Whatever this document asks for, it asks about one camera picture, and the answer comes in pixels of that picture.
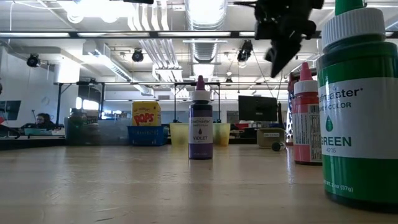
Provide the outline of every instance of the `green bottle cap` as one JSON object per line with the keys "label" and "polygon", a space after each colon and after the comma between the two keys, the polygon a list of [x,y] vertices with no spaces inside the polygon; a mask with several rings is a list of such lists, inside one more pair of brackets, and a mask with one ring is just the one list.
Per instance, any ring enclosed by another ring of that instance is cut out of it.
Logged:
{"label": "green bottle cap", "polygon": [[365,5],[363,0],[336,0],[335,15],[338,16],[344,12],[364,7]]}

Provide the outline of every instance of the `blue basket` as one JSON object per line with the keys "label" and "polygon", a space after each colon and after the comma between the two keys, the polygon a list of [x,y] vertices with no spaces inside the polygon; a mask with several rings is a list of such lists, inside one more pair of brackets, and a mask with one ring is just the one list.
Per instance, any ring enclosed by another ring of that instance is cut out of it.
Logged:
{"label": "blue basket", "polygon": [[129,142],[133,146],[163,146],[169,136],[164,126],[127,126]]}

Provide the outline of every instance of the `cardboard box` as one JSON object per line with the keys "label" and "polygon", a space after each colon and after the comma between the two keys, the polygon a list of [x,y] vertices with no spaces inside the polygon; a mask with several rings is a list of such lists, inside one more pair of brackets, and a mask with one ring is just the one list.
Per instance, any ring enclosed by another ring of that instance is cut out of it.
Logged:
{"label": "cardboard box", "polygon": [[162,117],[160,105],[156,101],[136,101],[132,103],[131,123],[133,126],[160,126]]}

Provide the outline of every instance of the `plastic cup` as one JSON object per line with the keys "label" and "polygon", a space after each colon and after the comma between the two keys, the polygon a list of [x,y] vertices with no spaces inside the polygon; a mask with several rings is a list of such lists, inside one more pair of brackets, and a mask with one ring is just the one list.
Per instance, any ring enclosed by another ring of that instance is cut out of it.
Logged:
{"label": "plastic cup", "polygon": [[230,131],[231,124],[213,123],[213,144],[224,147],[228,146]]}
{"label": "plastic cup", "polygon": [[188,123],[170,123],[172,147],[188,148],[189,125]]}

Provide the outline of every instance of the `sticker label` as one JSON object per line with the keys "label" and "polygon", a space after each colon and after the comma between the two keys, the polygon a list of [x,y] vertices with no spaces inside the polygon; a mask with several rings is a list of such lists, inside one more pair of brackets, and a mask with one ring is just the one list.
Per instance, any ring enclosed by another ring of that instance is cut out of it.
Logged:
{"label": "sticker label", "polygon": [[319,105],[295,105],[292,116],[294,147],[309,152],[300,160],[322,162]]}
{"label": "sticker label", "polygon": [[189,143],[208,144],[213,143],[212,117],[189,118]]}
{"label": "sticker label", "polygon": [[264,133],[265,138],[279,138],[279,133]]}
{"label": "sticker label", "polygon": [[398,159],[398,78],[365,78],[319,88],[322,153]]}

